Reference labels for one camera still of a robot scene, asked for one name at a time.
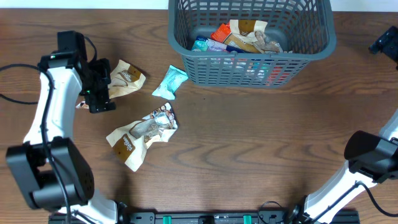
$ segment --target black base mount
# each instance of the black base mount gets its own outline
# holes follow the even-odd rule
[[[264,210],[258,213],[267,224],[283,224],[287,210]],[[49,217],[49,224],[62,224],[64,214]],[[72,218],[72,224],[84,224]],[[264,224],[259,223],[257,212],[233,213],[153,213],[138,212],[129,216],[130,224]],[[331,224],[360,224],[357,211],[342,210],[336,214]]]
[[[385,53],[398,63],[398,28],[392,26],[369,47],[372,54]]]

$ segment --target teal snack packet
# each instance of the teal snack packet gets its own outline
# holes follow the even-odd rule
[[[180,87],[181,83],[188,79],[187,73],[173,65],[170,65],[162,83],[152,93],[152,96],[160,96],[167,100],[174,100],[174,92]]]

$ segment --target green clip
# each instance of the green clip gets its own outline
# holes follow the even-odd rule
[[[251,215],[243,216],[243,224],[251,224]]]
[[[172,224],[172,217],[163,217],[163,224]]]

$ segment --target white wall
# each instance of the white wall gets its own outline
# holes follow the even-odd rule
[[[398,12],[398,0],[330,0],[333,11]],[[169,0],[0,0],[3,8],[167,9]]]

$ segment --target crumpled snack bag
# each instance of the crumpled snack bag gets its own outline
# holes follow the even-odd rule
[[[166,103],[141,121],[115,129],[106,140],[116,156],[135,172],[144,162],[152,143],[168,142],[177,128],[173,109]]]
[[[124,96],[141,89],[145,82],[145,76],[131,64],[119,60],[118,66],[111,72],[111,84],[109,88],[109,99]],[[84,101],[79,103],[76,108],[85,108]]]

